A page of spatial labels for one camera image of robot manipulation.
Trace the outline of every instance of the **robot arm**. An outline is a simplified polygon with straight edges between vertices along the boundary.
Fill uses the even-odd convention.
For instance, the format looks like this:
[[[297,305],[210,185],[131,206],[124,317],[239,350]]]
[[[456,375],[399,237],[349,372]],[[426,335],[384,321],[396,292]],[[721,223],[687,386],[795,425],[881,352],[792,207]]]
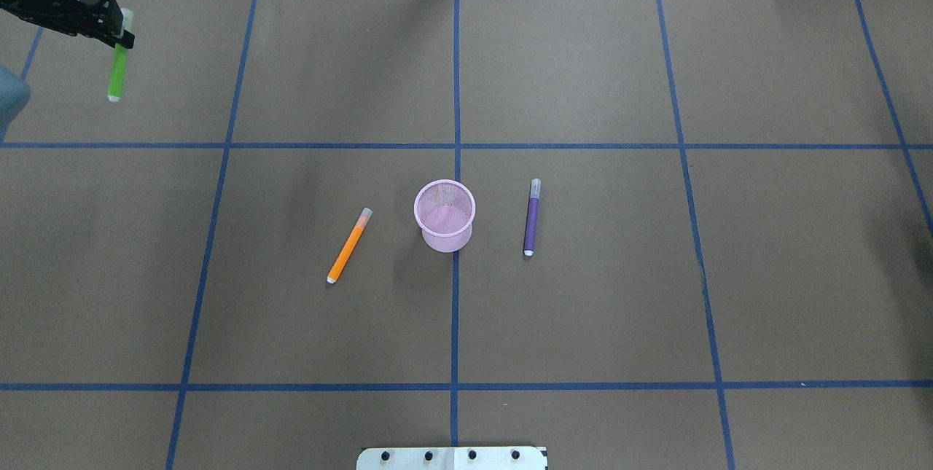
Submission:
[[[0,9],[31,24],[99,39],[111,47],[133,49],[136,39],[123,31],[123,13],[116,0],[0,0]]]

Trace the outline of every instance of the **blue tape line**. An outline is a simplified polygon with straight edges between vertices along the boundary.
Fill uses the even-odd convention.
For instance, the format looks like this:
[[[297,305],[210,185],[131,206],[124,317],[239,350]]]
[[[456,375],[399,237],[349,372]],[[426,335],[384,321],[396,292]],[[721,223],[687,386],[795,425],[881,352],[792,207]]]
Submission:
[[[723,383],[727,390],[807,390],[820,388],[933,388],[933,380],[771,380]]]
[[[0,383],[0,391],[178,391],[180,384]]]
[[[66,149],[66,150],[160,150],[160,149],[214,149],[224,148],[223,142],[3,142],[10,149]]]
[[[657,1],[657,22],[660,26],[660,40],[664,49],[664,65],[667,68],[667,84],[671,93],[671,107],[674,110],[674,127],[677,131],[677,143],[680,145],[680,168],[684,175],[684,188],[687,193],[687,210],[690,211],[690,226],[693,230],[693,250],[697,264],[700,265],[700,281],[703,284],[703,306],[706,307],[706,333],[709,336],[709,350],[713,360],[713,375],[717,384],[719,400],[719,420],[722,423],[722,439],[726,449],[726,464],[729,470],[735,470],[733,453],[733,435],[729,426],[729,412],[726,407],[726,391],[722,387],[722,368],[719,365],[719,347],[716,341],[716,325],[713,320],[713,305],[709,298],[709,284],[706,280],[706,261],[703,260],[703,242],[700,241],[700,225],[697,223],[696,204],[693,201],[693,185],[690,181],[690,164],[687,163],[687,146],[684,141],[684,128],[680,119],[680,105],[677,102],[677,87],[674,82],[674,63],[671,60],[671,48],[667,37],[667,22],[664,20],[663,0]]]
[[[460,0],[453,0],[453,180],[460,181]]]
[[[716,383],[461,383],[461,391],[716,390]]]
[[[223,149],[224,142],[0,142],[10,149]],[[606,144],[561,144],[560,142],[502,142],[502,144],[459,144],[462,150],[679,150],[668,142],[607,142]],[[900,144],[734,144],[733,142],[689,142],[687,150],[827,150],[900,151]],[[404,142],[233,142],[235,150],[453,150],[457,144],[404,144]],[[910,150],[933,150],[933,144],[908,144]]]
[[[198,336],[200,323],[200,309],[204,301],[204,288],[207,285],[207,272],[211,263],[211,252],[214,250],[214,233],[217,228],[217,217],[220,212],[220,201],[223,198],[224,182],[227,178],[227,164],[230,161],[230,145],[233,142],[233,131],[236,127],[236,114],[240,106],[240,91],[243,87],[243,74],[246,72],[246,59],[249,55],[249,41],[253,34],[253,21],[256,18],[257,0],[252,0],[249,6],[249,17],[246,19],[246,33],[243,35],[243,49],[240,53],[240,68],[237,71],[236,86],[233,89],[233,103],[230,104],[230,121],[227,123],[227,138],[224,141],[224,154],[220,160],[220,172],[217,174],[217,187],[214,192],[214,207],[211,210],[211,223],[207,229],[207,241],[204,245],[204,257],[200,266],[198,281],[198,294],[194,300],[194,311],[191,315],[191,328],[187,336],[187,348],[184,351],[184,367],[182,368],[181,389],[178,391],[176,403],[176,416],[172,424],[172,437],[169,440],[168,455],[165,458],[165,469],[171,470],[174,465],[174,456],[178,447],[178,434],[181,431],[181,420],[184,414],[184,397],[186,397],[187,384],[191,375],[191,359],[194,356],[194,343]]]
[[[370,384],[341,384],[341,383],[273,383],[273,384],[224,384],[224,383],[191,383],[187,385],[188,391],[310,391],[310,393],[326,393],[326,391],[450,391],[447,383],[370,383]]]
[[[33,67],[33,59],[36,58],[36,50],[39,48],[39,41],[42,39],[43,31],[46,31],[46,29],[38,28],[36,36],[33,37],[33,45],[29,48],[29,55],[26,56],[26,64],[23,65],[23,72],[20,74],[20,79],[26,79],[26,77],[29,76],[29,69]]]
[[[359,142],[233,142],[234,149],[281,150],[281,149],[313,149],[313,150],[452,150],[454,144],[403,144],[399,142],[386,142],[386,144],[360,144]]]
[[[859,12],[859,22],[862,24],[862,33],[865,34],[865,44],[869,47],[869,55],[872,56],[875,73],[878,75],[878,82],[881,83],[881,90],[884,94],[884,101],[887,103],[887,111],[891,115],[891,122],[894,123],[894,130],[897,132],[897,139],[900,141],[900,148],[904,152],[904,161],[907,162],[907,171],[910,172],[910,180],[913,181],[913,188],[916,191],[917,198],[920,200],[920,209],[923,211],[926,219],[926,228],[930,235],[933,235],[933,217],[930,216],[929,205],[926,204],[926,195],[920,185],[920,179],[917,177],[917,170],[913,167],[913,158],[910,157],[910,150],[907,148],[907,139],[904,137],[904,129],[901,128],[900,120],[897,118],[897,110],[894,107],[894,101],[891,98],[891,92],[887,87],[887,79],[884,79],[884,73],[881,69],[881,62],[875,52],[872,33],[869,32],[869,23],[865,19],[865,9],[862,8],[862,0],[856,0],[856,10]]]
[[[639,144],[638,142],[607,142],[606,144],[560,144],[560,142],[518,142],[517,144],[460,144],[464,150],[676,150],[677,144],[666,144],[665,142],[647,142]]]
[[[458,383],[456,391],[686,391],[819,390],[825,388],[933,388],[933,380],[737,380],[687,383]],[[0,391],[180,391],[159,383],[0,383]],[[452,391],[450,383],[190,383],[186,393],[223,391]]]
[[[20,79],[26,79],[29,76],[29,69],[33,67],[33,58],[36,57],[36,50],[39,48],[39,41],[42,39],[42,32],[44,28],[38,28],[36,30],[36,36],[33,37],[33,45],[29,48],[29,55],[26,56],[26,64],[23,64],[23,71],[20,72]],[[7,137],[7,131],[9,130],[9,125],[5,125],[3,129],[0,129],[0,144],[3,144],[4,138]]]
[[[684,144],[687,150],[899,150],[899,144]]]
[[[460,0],[453,0],[453,180],[460,181]],[[460,444],[460,251],[453,252],[450,282],[450,446]]]

